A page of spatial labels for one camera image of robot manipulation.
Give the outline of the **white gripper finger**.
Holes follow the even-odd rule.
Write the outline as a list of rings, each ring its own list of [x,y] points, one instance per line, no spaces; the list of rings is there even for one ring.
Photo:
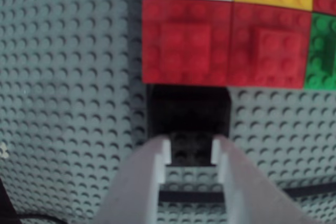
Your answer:
[[[160,185],[171,163],[171,141],[159,135],[120,166],[93,223],[156,223]]]
[[[228,223],[317,223],[223,135],[213,138],[211,162],[224,190]]]

